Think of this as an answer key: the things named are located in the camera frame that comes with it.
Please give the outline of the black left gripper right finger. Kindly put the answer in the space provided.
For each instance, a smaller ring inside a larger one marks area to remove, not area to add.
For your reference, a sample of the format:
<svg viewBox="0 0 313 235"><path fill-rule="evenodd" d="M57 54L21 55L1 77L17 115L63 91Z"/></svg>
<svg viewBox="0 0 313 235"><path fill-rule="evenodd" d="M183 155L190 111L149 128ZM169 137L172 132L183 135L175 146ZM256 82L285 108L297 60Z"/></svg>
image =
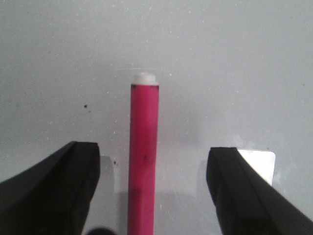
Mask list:
<svg viewBox="0 0 313 235"><path fill-rule="evenodd" d="M270 186L235 147L212 147L206 181L224 235L311 235L313 222Z"/></svg>

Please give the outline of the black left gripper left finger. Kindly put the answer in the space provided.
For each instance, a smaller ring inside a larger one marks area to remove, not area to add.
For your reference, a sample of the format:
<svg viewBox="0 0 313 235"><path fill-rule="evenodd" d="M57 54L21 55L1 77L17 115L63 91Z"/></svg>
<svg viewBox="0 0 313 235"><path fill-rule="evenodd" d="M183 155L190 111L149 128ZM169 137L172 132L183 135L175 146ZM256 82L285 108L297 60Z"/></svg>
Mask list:
<svg viewBox="0 0 313 235"><path fill-rule="evenodd" d="M72 141L0 184L2 235L80 235L100 177L95 142Z"/></svg>

